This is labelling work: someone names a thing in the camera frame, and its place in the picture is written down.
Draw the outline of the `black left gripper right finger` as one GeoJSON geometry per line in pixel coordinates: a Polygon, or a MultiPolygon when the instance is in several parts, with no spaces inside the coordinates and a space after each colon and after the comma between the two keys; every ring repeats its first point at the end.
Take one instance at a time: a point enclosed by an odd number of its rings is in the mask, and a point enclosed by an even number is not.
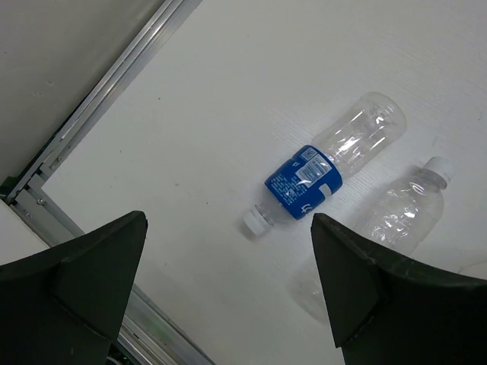
{"type": "Polygon", "coordinates": [[[311,225],[335,346],[347,364],[484,364],[486,282],[367,240],[326,214],[311,225]]]}

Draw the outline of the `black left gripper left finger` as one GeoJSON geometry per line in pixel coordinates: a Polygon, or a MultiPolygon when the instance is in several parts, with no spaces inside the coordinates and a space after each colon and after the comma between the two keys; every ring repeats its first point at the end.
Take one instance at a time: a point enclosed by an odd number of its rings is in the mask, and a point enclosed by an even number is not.
{"type": "Polygon", "coordinates": [[[122,325],[148,221],[132,211],[1,266],[3,364],[104,364],[122,325]]]}

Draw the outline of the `blue label clear plastic bottle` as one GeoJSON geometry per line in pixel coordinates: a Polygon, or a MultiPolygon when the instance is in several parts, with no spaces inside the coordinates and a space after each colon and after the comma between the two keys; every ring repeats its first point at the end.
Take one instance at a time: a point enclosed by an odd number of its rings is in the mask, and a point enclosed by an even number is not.
{"type": "Polygon", "coordinates": [[[382,93],[363,94],[265,180],[260,202],[243,216],[247,231],[262,236],[303,219],[406,130],[397,103],[382,93]]]}

